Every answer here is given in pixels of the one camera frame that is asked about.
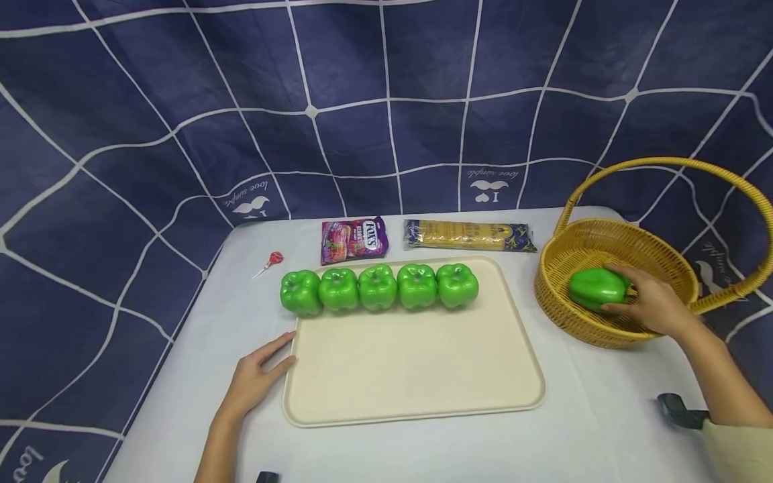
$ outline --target fingers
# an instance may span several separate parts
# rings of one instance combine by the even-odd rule
[[[282,362],[279,362],[276,367],[266,373],[266,377],[269,381],[271,381],[271,384],[274,384],[279,380],[280,377],[287,374],[287,371],[290,370],[293,364],[295,364],[294,355],[285,357]]]
[[[607,270],[612,270],[613,272],[617,272],[620,275],[625,275],[631,282],[634,283],[634,285],[640,285],[645,280],[653,280],[652,275],[648,274],[644,270],[639,270],[638,268],[621,267],[620,265],[615,264],[604,264],[604,268]]]
[[[280,335],[273,341],[267,343],[263,347],[260,347],[259,349],[256,349],[251,354],[247,356],[248,359],[251,360],[251,362],[255,362],[256,364],[262,364],[266,362],[266,360],[274,355],[276,351],[284,347],[285,344],[290,342],[295,337],[295,331],[292,332],[285,332],[284,334]]]
[[[627,315],[629,317],[633,317],[635,306],[628,304],[603,304],[601,306],[601,310],[607,311],[610,314]]]

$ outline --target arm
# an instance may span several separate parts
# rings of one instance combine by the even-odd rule
[[[287,357],[268,372],[261,365],[294,336],[295,332],[287,332],[239,360],[226,397],[209,427],[194,483],[232,483],[242,420],[290,370],[295,356]]]
[[[603,309],[634,318],[679,344],[715,424],[773,428],[773,414],[741,374],[724,342],[685,307],[667,283],[635,268],[605,267],[628,277],[636,286],[638,300],[633,305],[606,304]]]

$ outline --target pasta package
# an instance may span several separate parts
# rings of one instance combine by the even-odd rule
[[[525,223],[463,223],[430,219],[405,220],[405,247],[458,248],[536,252]]]

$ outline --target forearm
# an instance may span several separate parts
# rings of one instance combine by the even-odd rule
[[[773,414],[711,330],[696,324],[674,339],[693,367],[715,424],[773,428]]]
[[[204,445],[194,483],[233,483],[242,418],[219,410]]]

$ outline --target blue backdrop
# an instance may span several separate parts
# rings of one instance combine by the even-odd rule
[[[765,0],[0,2],[0,479],[104,476],[237,224],[562,206],[650,155],[771,195],[771,18]],[[621,172],[583,203],[664,237],[705,291],[770,244],[701,172]],[[769,405],[771,297],[707,317]]]

